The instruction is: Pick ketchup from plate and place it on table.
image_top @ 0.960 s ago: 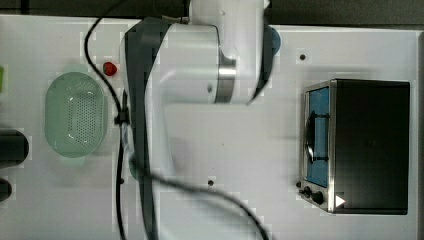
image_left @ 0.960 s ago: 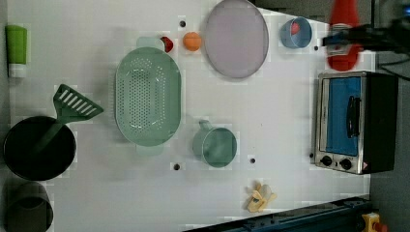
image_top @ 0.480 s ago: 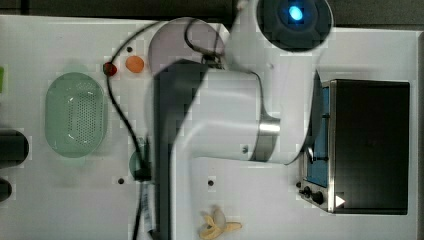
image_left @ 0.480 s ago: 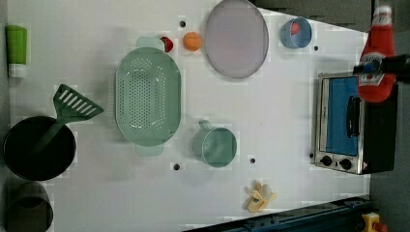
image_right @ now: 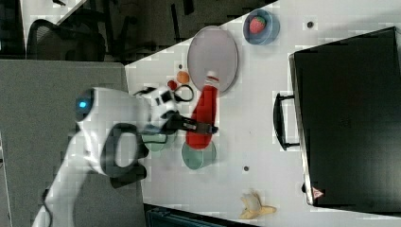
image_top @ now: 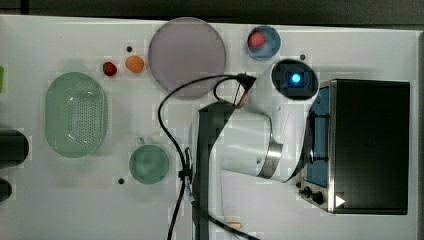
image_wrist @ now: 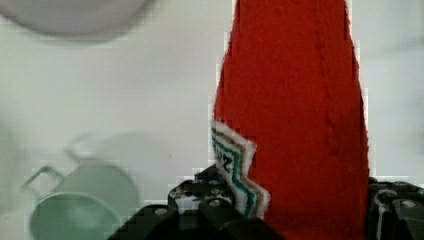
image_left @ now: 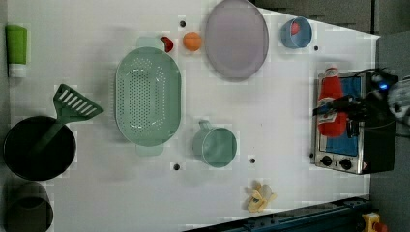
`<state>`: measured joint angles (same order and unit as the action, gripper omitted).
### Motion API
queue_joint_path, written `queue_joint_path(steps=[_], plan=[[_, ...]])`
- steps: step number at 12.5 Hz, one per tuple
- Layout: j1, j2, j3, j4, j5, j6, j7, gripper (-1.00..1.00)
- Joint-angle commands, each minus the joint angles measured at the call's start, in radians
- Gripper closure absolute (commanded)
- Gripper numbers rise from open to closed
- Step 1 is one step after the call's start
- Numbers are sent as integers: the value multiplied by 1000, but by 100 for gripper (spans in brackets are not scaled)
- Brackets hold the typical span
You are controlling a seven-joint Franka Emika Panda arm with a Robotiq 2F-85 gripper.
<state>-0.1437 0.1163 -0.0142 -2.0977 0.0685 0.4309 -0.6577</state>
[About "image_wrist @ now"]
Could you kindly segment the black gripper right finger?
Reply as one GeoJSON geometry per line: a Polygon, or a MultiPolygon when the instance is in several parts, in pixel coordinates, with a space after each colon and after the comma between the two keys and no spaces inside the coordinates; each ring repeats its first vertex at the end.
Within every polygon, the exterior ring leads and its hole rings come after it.
{"type": "Polygon", "coordinates": [[[404,181],[368,180],[367,240],[424,240],[424,193],[404,181]]]}

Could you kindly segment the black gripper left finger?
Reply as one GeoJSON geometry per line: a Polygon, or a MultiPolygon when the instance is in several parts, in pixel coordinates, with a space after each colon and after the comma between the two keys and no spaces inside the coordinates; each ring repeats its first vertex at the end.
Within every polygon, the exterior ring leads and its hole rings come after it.
{"type": "Polygon", "coordinates": [[[235,208],[212,165],[172,189],[165,204],[141,208],[108,240],[284,240],[258,217],[235,208]]]}

